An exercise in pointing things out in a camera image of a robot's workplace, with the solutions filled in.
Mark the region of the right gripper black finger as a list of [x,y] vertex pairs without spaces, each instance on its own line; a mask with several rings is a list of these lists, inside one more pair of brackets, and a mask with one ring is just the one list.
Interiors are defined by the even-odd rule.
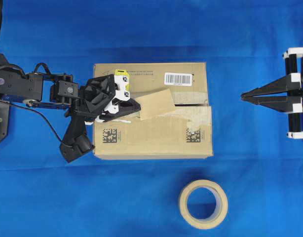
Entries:
[[291,75],[286,75],[281,77],[271,83],[268,83],[262,87],[257,87],[251,91],[245,92],[241,94],[242,98],[260,96],[260,95],[270,95],[270,94],[278,94],[281,92],[287,92],[288,85],[291,83]]
[[258,96],[258,97],[241,97],[242,101],[254,105],[264,106],[281,113],[293,112],[293,101],[288,96]]

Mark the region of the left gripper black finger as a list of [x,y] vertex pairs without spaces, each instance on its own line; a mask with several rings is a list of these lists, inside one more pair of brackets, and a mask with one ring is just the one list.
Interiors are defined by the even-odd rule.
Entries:
[[127,116],[130,114],[133,114],[135,112],[139,112],[141,109],[135,109],[135,110],[125,110],[125,109],[121,109],[121,111],[112,114],[108,111],[105,111],[104,113],[102,113],[101,115],[99,115],[99,122],[108,122],[114,119],[118,119],[120,117],[123,116]]
[[132,98],[127,101],[114,98],[112,103],[118,107],[119,113],[135,113],[141,110],[140,104]]

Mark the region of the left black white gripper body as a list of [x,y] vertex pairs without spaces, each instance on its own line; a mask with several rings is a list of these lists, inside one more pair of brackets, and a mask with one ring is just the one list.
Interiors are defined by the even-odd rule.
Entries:
[[131,99],[129,76],[109,74],[89,79],[85,86],[79,88],[78,97],[78,115],[84,118],[85,123],[99,122],[99,115],[105,111],[118,112],[118,107],[112,103],[114,98],[122,101]]

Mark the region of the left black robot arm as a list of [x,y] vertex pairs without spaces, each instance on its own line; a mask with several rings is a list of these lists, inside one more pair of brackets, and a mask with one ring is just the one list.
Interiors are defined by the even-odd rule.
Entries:
[[52,74],[45,63],[38,63],[31,73],[10,64],[0,54],[0,142],[7,136],[9,108],[15,106],[34,112],[36,108],[64,110],[71,122],[61,147],[91,150],[86,125],[108,122],[140,111],[131,98],[129,76],[119,74],[89,79],[85,85],[68,74]]

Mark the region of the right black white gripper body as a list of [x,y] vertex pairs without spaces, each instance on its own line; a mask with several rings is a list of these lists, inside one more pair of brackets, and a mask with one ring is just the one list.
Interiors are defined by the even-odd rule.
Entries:
[[303,139],[303,47],[288,48],[284,54],[287,96],[294,99],[288,112],[287,137]]

